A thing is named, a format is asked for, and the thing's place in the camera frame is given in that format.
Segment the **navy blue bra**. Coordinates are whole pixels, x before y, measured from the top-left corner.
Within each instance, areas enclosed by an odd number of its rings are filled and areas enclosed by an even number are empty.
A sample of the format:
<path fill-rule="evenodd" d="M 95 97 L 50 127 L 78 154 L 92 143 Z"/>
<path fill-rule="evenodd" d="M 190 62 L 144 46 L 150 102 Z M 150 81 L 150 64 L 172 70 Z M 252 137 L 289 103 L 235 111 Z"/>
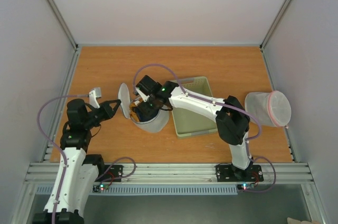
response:
<path fill-rule="evenodd" d="M 148 117 L 146 115 L 144 115 L 144 113 L 142 111 L 140 111 L 139 108 L 134 107 L 134 108 L 132 108 L 132 111 L 134 112 L 135 116 L 137 117 L 136 120 L 138 122 L 148 121 Z"/>

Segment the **white mesh laundry bag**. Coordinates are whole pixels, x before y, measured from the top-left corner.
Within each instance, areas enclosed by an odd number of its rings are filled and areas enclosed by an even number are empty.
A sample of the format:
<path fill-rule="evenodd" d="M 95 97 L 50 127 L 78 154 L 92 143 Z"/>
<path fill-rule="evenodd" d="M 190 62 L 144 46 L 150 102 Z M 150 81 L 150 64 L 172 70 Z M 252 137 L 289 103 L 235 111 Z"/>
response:
<path fill-rule="evenodd" d="M 160 132 L 168 123 L 170 114 L 168 111 L 159 110 L 159 113 L 154 118 L 149 118 L 146 122 L 136 122 L 129 115 L 129 105 L 131 102 L 139 100 L 143 101 L 140 96 L 136 97 L 134 100 L 130 98 L 128 86 L 125 83 L 122 83 L 118 91 L 118 99 L 121 100 L 121 109 L 125 118 L 130 119 L 138 128 L 149 132 L 149 133 L 158 133 Z"/>

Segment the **mustard orange bra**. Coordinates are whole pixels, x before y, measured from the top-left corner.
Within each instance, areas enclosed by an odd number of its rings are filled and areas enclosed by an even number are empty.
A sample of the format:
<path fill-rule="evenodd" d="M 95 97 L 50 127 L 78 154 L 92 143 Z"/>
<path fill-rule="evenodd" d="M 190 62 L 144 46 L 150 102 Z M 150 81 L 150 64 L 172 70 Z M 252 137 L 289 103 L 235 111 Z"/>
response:
<path fill-rule="evenodd" d="M 130 118 L 132 118 L 136 122 L 140 122 L 140 116 L 141 116 L 141 111 L 138 108 L 138 105 L 140 104 L 139 100 L 133 101 L 129 105 L 129 115 Z"/>

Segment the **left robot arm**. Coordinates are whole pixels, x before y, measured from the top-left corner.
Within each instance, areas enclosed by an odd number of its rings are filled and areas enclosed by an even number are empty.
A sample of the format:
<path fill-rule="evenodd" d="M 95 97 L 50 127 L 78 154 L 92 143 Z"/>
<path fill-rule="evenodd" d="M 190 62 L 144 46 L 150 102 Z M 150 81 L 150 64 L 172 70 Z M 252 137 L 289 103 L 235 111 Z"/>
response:
<path fill-rule="evenodd" d="M 77 98 L 67 103 L 67 117 L 60 139 L 60 164 L 51 195 L 33 223 L 84 223 L 84 209 L 95 181 L 106 176 L 102 155 L 88 154 L 91 129 L 114 117 L 121 101 L 97 107 Z"/>

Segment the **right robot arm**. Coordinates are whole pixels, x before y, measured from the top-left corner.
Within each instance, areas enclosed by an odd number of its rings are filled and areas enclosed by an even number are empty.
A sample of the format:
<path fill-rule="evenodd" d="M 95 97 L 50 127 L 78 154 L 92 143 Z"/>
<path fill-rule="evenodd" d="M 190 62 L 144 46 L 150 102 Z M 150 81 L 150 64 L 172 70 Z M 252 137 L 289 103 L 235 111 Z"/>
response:
<path fill-rule="evenodd" d="M 178 80 L 160 84 L 148 75 L 134 85 L 134 90 L 147 103 L 142 109 L 144 113 L 167 106 L 189 110 L 215 122 L 219 137 L 229 145 L 234 177 L 244 181 L 251 175 L 252 161 L 247 142 L 250 118 L 236 97 L 209 97 L 187 90 Z"/>

